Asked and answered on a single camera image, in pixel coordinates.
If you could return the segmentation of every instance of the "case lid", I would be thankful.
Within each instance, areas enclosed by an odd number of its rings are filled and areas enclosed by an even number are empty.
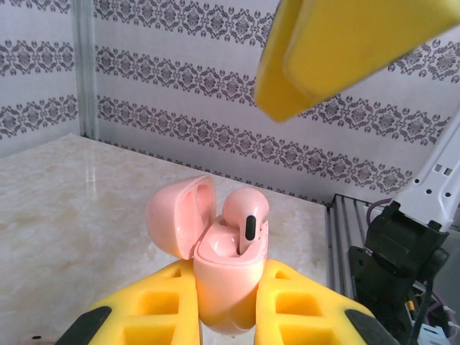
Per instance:
[[[216,217],[216,190],[210,175],[166,185],[147,204],[147,230],[162,251],[190,259],[197,241]]]

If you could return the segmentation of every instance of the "earbud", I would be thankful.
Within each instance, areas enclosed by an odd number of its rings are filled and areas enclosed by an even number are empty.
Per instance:
[[[254,188],[235,190],[225,199],[222,216],[229,226],[239,229],[240,255],[257,239],[268,209],[267,199]]]

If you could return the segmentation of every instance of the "marble surface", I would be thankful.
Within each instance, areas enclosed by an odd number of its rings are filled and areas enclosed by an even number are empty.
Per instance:
[[[203,174],[67,136],[0,161],[0,344],[60,335],[97,300],[174,262],[150,241],[149,197]],[[244,186],[213,176],[218,211]],[[269,190],[268,256],[326,284],[325,208]],[[204,344],[252,344],[203,328]]]

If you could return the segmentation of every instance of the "patterned wallpaper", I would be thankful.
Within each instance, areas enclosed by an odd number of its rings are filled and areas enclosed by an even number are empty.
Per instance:
[[[0,0],[0,157],[78,134],[70,0]]]
[[[460,28],[285,124],[254,106],[277,0],[94,0],[101,141],[328,203],[403,186],[459,107]]]

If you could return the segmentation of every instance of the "earbud charging case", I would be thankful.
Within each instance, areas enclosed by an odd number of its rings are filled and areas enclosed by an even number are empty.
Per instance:
[[[241,334],[255,325],[256,294],[268,247],[268,222],[238,254],[239,230],[216,218],[209,175],[181,180],[156,192],[147,204],[147,230],[164,252],[193,259],[198,313],[220,334]]]

